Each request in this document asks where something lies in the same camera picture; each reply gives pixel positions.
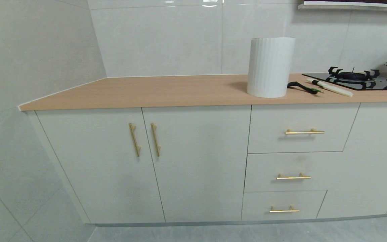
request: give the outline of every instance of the white tube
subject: white tube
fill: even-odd
[[[295,38],[258,38],[250,45],[247,93],[266,98],[286,95]]]

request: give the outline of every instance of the white drawer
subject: white drawer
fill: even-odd
[[[324,191],[267,192],[244,193],[242,221],[249,220],[283,220],[315,219],[322,201]],[[273,212],[270,210],[299,210],[299,212]]]
[[[347,159],[342,152],[247,155],[245,192],[328,190],[341,174],[335,166]],[[310,176],[310,179],[276,179]]]
[[[253,105],[249,153],[342,151],[359,103]],[[324,134],[285,134],[311,129]]]

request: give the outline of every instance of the range hood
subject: range hood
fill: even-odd
[[[304,0],[298,9],[360,9],[387,11],[387,0]]]

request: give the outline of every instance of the gold handle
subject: gold handle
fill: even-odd
[[[295,180],[295,179],[311,179],[311,176],[304,176],[301,172],[299,176],[283,176],[281,173],[278,174],[276,180]]]
[[[141,146],[138,146],[137,139],[135,139],[135,134],[134,134],[134,131],[136,128],[137,126],[129,123],[129,129],[131,130],[131,136],[132,136],[132,140],[134,141],[135,151],[137,152],[137,156],[140,157]]]
[[[289,210],[274,210],[274,207],[271,206],[270,213],[297,213],[299,212],[298,209],[294,209],[294,207],[289,206]]]
[[[154,123],[151,123],[150,125],[152,126],[153,138],[155,139],[156,152],[158,153],[158,157],[159,157],[161,156],[161,153],[160,153],[161,147],[158,145],[158,140],[156,138],[156,125]]]
[[[301,131],[301,132],[293,132],[292,130],[288,129],[285,134],[323,134],[325,131],[317,131],[315,129],[311,129],[310,131]]]

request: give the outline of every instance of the black handle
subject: black handle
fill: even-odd
[[[306,92],[311,93],[311,94],[317,94],[317,93],[318,93],[318,91],[315,91],[315,90],[313,90],[313,89],[311,89],[311,88],[308,88],[308,87],[306,87],[306,86],[300,84],[298,81],[292,81],[292,82],[289,82],[289,83],[288,83],[288,87],[293,87],[293,86],[301,87],[301,88],[304,89]]]

